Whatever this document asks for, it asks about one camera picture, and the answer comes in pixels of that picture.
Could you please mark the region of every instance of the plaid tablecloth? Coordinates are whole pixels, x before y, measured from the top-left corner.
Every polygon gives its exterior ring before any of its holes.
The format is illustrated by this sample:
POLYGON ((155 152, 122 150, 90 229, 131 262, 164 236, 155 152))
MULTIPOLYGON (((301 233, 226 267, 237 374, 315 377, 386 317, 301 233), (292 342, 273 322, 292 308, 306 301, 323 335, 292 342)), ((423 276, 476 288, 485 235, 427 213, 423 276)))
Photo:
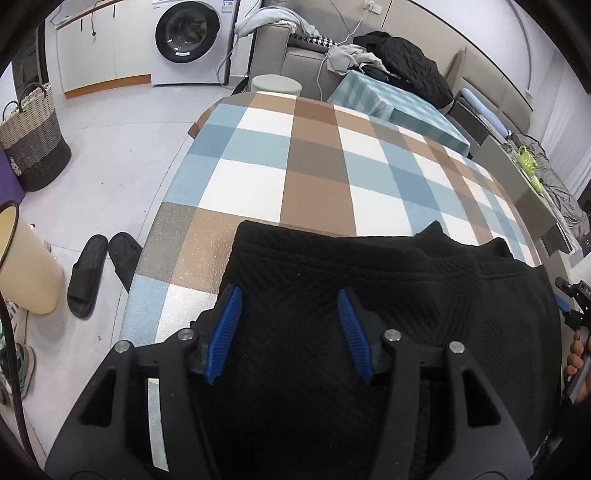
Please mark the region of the plaid tablecloth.
POLYGON ((468 140, 429 102, 359 72, 349 72, 328 103, 408 128, 461 155, 470 150, 468 140))
POLYGON ((244 219, 328 235, 414 235, 434 220, 464 244, 500 236, 538 265, 505 191, 457 152, 315 100, 228 97, 204 114, 154 220, 121 338, 159 342, 211 308, 244 219))

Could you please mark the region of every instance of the floor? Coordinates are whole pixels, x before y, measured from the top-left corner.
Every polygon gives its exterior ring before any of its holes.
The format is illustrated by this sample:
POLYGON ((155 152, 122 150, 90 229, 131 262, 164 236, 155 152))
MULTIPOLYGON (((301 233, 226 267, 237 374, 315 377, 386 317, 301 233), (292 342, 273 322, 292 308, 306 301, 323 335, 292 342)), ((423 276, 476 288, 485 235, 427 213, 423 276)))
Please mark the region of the floor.
MULTIPOLYGON (((81 96, 58 112, 72 160, 39 192, 27 193, 21 215, 51 243, 64 268, 86 241, 129 232, 144 244, 160 202, 193 139, 190 125, 230 90, 219 86, 148 85, 81 96)), ((105 262, 96 308, 74 317, 66 289, 49 315, 30 314, 27 343, 36 366, 24 408, 43 451, 49 453, 74 402, 118 340, 127 293, 105 262)))

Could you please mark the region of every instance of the houndstooth cushion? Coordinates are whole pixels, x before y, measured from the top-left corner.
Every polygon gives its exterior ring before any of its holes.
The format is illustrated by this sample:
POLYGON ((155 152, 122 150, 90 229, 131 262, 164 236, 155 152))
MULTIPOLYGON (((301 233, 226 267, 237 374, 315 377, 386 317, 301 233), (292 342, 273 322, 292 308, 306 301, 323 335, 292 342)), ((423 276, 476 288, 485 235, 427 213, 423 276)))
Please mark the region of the houndstooth cushion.
POLYGON ((290 45, 306 48, 307 50, 318 51, 320 53, 326 53, 330 47, 336 45, 336 42, 327 37, 305 38, 292 34, 290 35, 290 45))

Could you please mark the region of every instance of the device handle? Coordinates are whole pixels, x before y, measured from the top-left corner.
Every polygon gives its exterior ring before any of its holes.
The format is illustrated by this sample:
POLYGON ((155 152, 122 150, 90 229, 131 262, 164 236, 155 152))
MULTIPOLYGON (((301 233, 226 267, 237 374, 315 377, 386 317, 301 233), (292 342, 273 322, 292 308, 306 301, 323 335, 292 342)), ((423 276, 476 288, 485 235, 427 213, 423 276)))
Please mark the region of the device handle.
POLYGON ((581 327, 580 340, 584 345, 583 355, 581 356, 583 366, 571 377, 563 391, 564 398, 569 400, 573 405, 577 400, 579 392, 581 391, 581 388, 587 379, 587 375, 589 374, 589 370, 591 369, 591 355, 589 355, 589 349, 587 348, 589 342, 589 329, 586 326, 581 327))

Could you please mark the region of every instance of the black sweater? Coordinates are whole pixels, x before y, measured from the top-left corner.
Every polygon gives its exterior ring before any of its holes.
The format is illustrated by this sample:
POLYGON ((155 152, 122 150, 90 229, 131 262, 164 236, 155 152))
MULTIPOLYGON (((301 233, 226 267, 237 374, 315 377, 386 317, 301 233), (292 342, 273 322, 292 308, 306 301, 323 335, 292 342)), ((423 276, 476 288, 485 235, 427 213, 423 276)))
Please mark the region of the black sweater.
MULTIPOLYGON (((560 318, 543 267, 506 243, 459 244, 435 222, 415 237, 331 238, 243 222, 222 279, 243 290, 225 370, 200 391, 224 478, 365 478, 387 389, 357 376, 337 316, 340 288, 420 343, 463 342, 530 453, 560 398, 560 318)), ((445 387, 421 385, 413 467, 446 442, 445 387)))

